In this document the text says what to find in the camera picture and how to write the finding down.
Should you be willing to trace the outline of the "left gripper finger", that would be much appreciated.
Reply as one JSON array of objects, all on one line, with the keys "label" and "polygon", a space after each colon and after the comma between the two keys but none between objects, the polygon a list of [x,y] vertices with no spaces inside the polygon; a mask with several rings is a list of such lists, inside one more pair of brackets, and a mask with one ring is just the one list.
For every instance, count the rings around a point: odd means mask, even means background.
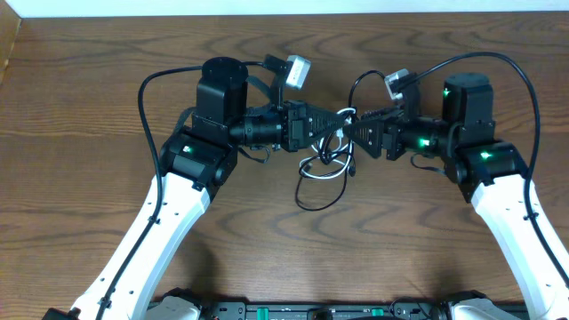
[{"label": "left gripper finger", "polygon": [[309,123],[309,146],[344,126],[343,122],[312,122]]},{"label": "left gripper finger", "polygon": [[307,133],[327,133],[344,125],[344,116],[315,105],[306,105],[305,128]]}]

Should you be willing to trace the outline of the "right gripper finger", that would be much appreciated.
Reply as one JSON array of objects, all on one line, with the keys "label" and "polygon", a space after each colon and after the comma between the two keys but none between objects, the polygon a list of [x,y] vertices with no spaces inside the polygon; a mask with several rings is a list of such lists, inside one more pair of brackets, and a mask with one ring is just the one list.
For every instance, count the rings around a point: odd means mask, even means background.
[{"label": "right gripper finger", "polygon": [[360,116],[359,120],[391,122],[397,120],[403,113],[404,110],[400,107],[381,108],[377,110],[366,111]]},{"label": "right gripper finger", "polygon": [[359,121],[344,127],[344,135],[372,158],[379,158],[382,151],[384,123],[378,120]]}]

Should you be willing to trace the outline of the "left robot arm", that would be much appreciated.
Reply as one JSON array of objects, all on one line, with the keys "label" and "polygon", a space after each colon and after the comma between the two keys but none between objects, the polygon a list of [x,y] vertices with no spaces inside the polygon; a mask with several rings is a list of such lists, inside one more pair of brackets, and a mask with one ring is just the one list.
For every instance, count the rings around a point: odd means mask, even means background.
[{"label": "left robot arm", "polygon": [[142,319],[181,241],[208,210],[244,148],[296,152],[339,130],[347,112],[284,100],[300,89],[310,63],[300,56],[260,63],[273,73],[264,84],[250,61],[209,59],[197,67],[196,105],[182,112],[161,148],[150,149],[156,174],[145,204],[120,245],[70,310],[49,308],[47,319]]}]

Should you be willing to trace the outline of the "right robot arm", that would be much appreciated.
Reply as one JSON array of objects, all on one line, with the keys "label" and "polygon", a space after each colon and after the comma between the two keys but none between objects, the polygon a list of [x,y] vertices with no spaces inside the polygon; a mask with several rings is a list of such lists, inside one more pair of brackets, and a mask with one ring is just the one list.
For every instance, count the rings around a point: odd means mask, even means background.
[{"label": "right robot arm", "polygon": [[487,76],[445,79],[439,119],[421,115],[419,88],[406,70],[385,83],[397,106],[373,111],[344,134],[373,158],[407,151],[438,157],[443,175],[491,230],[532,319],[568,317],[568,251],[545,214],[529,166],[517,148],[494,137],[493,88]]}]

